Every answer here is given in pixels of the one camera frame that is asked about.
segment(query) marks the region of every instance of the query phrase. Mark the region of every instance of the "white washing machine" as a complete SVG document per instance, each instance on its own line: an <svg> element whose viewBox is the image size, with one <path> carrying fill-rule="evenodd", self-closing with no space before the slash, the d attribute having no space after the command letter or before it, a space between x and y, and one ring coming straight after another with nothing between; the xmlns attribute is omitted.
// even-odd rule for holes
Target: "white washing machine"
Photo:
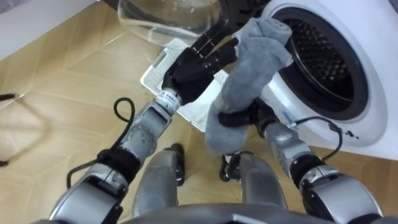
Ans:
<svg viewBox="0 0 398 224"><path fill-rule="evenodd" d="M262 96L285 122L323 116L343 131L343 151L398 160L396 0L272 0L262 17L288 24L294 63ZM310 145L333 149L322 121L297 127Z"/></svg>

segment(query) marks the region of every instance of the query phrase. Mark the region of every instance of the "white tray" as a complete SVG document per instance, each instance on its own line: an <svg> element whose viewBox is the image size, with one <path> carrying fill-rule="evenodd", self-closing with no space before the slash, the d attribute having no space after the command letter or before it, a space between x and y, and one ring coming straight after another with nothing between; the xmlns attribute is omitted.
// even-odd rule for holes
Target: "white tray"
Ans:
<svg viewBox="0 0 398 224"><path fill-rule="evenodd" d="M188 47L187 44L180 39L174 39L170 44ZM161 91L165 72L174 63L175 59L177 59L182 51L182 49L164 49L142 76L141 84L153 92L153 94L158 95ZM221 91L221 87L227 77L228 74L224 70L219 71L215 75L213 82L199 97L199 99L193 103L180 107L177 113L194 125L194 127L199 131L204 133L206 130L207 113L210 105Z"/></svg>

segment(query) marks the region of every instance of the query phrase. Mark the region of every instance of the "silver robotic arm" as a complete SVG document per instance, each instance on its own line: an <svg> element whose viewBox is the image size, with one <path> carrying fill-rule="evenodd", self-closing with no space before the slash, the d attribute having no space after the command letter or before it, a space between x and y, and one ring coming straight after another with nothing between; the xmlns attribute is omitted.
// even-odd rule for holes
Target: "silver robotic arm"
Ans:
<svg viewBox="0 0 398 224"><path fill-rule="evenodd" d="M273 156L300 190L309 215L334 223L371 223L382 217L369 190L327 165L296 131L275 120L264 128L264 136Z"/></svg>
<svg viewBox="0 0 398 224"><path fill-rule="evenodd" d="M58 200L50 220L60 223L116 223L121 201L145 159L180 106L176 92L164 89L136 115L122 141L101 156Z"/></svg>

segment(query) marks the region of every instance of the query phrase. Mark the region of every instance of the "black wire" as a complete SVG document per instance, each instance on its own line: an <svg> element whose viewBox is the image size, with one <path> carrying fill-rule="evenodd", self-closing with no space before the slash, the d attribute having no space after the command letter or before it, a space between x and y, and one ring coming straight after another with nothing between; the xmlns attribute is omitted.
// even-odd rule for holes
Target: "black wire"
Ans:
<svg viewBox="0 0 398 224"><path fill-rule="evenodd" d="M313 117L309 117L309 118L300 119L300 120L294 121L294 123L296 125L300 125L300 124L306 123L307 121L314 120L314 119L319 119L319 120L327 122L330 125L330 128L336 130L337 134L338 134L338 145L337 145L336 149L333 150L333 152L329 153L329 155L322 158L323 161L327 161L328 159L330 159L334 155L336 155L337 152L340 151L341 146L343 145L343 133L342 133L341 129L334 122L330 121L329 119L323 118L321 116L313 116Z"/></svg>
<svg viewBox="0 0 398 224"><path fill-rule="evenodd" d="M121 102L128 102L130 104L131 107L131 113L130 113L130 118L127 119L123 116L120 115L119 110L118 110L118 106ZM113 150L115 149L120 142L123 140L123 138L125 137L125 135L127 134L127 132L129 131L131 124L134 120L134 115L136 113L136 108L134 107L134 102L127 97L122 97L119 98L118 100L116 100L113 104L113 112L115 113L115 115L122 121L127 122L126 127L124 128L124 131L122 132L122 134L118 137L118 139L114 142L114 144L109 148L109 150ZM101 158L98 156L97 159L94 159L92 161L89 161L87 163L84 163L80 166L77 166L73 169L71 169L68 174L67 174L67 189L69 189L72 186L72 175L82 169L86 169L87 167L90 167L94 164L96 164Z"/></svg>

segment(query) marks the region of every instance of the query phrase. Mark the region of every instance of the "tiled floor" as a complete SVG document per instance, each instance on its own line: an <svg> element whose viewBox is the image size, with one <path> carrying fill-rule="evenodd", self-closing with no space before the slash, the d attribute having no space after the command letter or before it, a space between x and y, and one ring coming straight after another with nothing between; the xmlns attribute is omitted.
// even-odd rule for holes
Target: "tiled floor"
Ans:
<svg viewBox="0 0 398 224"><path fill-rule="evenodd" d="M153 98L139 79L160 51L125 33L116 13L99 2L0 62L0 93L23 95L0 104L0 159L11 162L0 170L1 223L48 217L66 189L67 171L94 158L123 130L124 123L113 115L114 101L128 96L140 109ZM127 105L120 109L129 113ZM203 135L179 116L158 149L174 142L187 150L181 204L240 201L238 183L219 181L220 160L206 153ZM246 148L275 167L289 207L303 211L297 189L272 160L267 144L254 136ZM330 164L361 179L386 214L398 213L397 162L341 153ZM123 202L123 218L129 216L137 183Z"/></svg>

